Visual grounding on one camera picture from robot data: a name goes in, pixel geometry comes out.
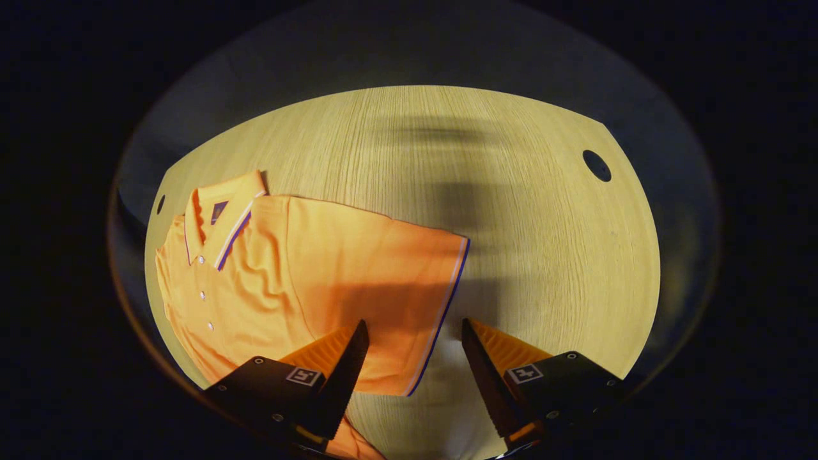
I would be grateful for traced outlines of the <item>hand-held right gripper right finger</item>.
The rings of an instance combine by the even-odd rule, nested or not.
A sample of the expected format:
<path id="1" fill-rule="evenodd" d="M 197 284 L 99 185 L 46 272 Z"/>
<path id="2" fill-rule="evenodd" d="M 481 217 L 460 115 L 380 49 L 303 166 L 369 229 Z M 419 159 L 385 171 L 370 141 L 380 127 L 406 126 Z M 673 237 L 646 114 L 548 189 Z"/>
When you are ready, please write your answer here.
<path id="1" fill-rule="evenodd" d="M 622 379 L 582 353 L 553 355 L 474 318 L 461 323 L 461 345 L 508 451 L 564 440 L 626 395 Z"/>

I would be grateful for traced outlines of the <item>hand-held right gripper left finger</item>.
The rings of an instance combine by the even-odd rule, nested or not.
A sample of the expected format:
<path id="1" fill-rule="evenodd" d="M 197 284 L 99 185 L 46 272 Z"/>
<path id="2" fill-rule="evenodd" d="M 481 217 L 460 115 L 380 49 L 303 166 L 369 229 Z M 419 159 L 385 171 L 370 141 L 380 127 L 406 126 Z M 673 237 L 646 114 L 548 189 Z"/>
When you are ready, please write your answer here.
<path id="1" fill-rule="evenodd" d="M 323 456 L 336 437 L 370 346 L 366 322 L 281 359 L 256 355 L 210 385 L 211 408 L 295 456 Z"/>

